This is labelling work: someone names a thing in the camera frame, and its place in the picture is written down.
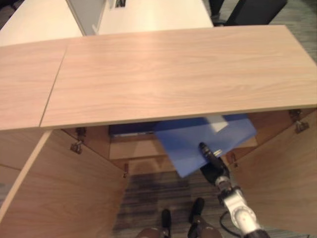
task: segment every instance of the wooden cabinet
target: wooden cabinet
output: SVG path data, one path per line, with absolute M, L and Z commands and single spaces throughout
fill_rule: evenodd
M 73 141 L 45 132 L 0 209 L 0 237 L 109 236 L 127 178 L 86 146 L 70 151 Z
M 317 115 L 290 126 L 231 165 L 230 170 L 264 225 L 317 234 Z
M 276 115 L 275 120 L 269 120 L 272 124 L 262 125 L 267 128 L 265 134 L 272 133 L 271 138 L 239 158 L 237 167 L 231 164 L 230 170 L 261 224 L 317 234 L 316 111 L 303 118 L 310 128 L 299 134 L 292 123 L 281 120 L 283 112 L 272 114 Z M 88 127 L 86 144 L 95 150 L 109 150 L 111 140 L 106 130 L 104 126 Z M 38 143 L 0 208 L 1 237 L 15 238 L 21 233 L 26 238 L 108 237 L 128 181 L 124 178 L 125 164 L 133 174 L 174 170 L 168 157 L 157 155 L 157 150 L 138 152 L 146 153 L 146 157 L 108 160 L 82 145 L 83 152 L 78 155 L 69 149 L 76 141 L 74 130 L 66 131 L 73 136 L 62 130 L 41 132 L 44 134 L 40 138 L 39 132 L 33 133 Z M 267 135 L 260 129 L 257 137 Z M 25 135 L 22 138 L 20 142 L 26 146 L 30 140 L 25 140 Z M 117 142 L 122 141 L 113 142 L 119 151 Z M 13 180 L 14 176 L 17 174 L 5 177 Z
M 111 145 L 110 124 L 254 112 L 258 146 L 233 151 L 232 173 L 264 225 L 317 234 L 316 113 L 295 134 L 288 112 L 274 112 L 316 107 L 316 63 L 285 26 L 82 37 L 0 53 L 0 179 L 14 181 L 1 238 L 107 237 L 125 160 L 140 174 L 174 169 L 155 138 Z M 79 126 L 81 155 L 69 150 Z

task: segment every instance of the white paper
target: white paper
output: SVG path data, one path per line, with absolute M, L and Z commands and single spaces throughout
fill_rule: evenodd
M 214 130 L 216 133 L 229 125 L 221 115 L 206 117 L 206 119 L 209 121 L 212 130 Z

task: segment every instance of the white desk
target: white desk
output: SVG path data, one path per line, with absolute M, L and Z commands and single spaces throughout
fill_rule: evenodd
M 0 31 L 0 46 L 82 36 L 65 0 L 25 0 Z
M 212 27 L 201 0 L 107 2 L 99 34 Z M 0 46 L 82 36 L 65 0 L 25 0 L 0 30 Z
M 99 34 L 213 27 L 201 0 L 127 0 L 105 7 Z

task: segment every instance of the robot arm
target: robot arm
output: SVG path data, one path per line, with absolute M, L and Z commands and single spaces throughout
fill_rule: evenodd
M 199 144 L 202 155 L 210 161 L 201 171 L 205 178 L 218 187 L 220 204 L 230 213 L 232 223 L 240 230 L 244 238 L 269 238 L 257 222 L 254 211 L 248 207 L 239 187 L 232 187 L 229 170 L 221 160 L 204 143 Z

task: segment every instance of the black cable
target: black cable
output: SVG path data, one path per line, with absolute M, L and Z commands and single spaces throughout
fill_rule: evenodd
M 222 220 L 223 220 L 224 216 L 227 215 L 228 213 L 229 213 L 228 211 L 225 211 L 225 212 L 220 216 L 220 218 L 219 218 L 219 223 L 220 223 L 221 227 L 222 227 L 226 232 L 232 234 L 233 236 L 235 236 L 235 237 L 241 237 L 238 233 L 235 233 L 235 232 L 229 230 L 229 229 L 228 229 L 227 227 L 225 227 L 224 224 L 222 223 Z

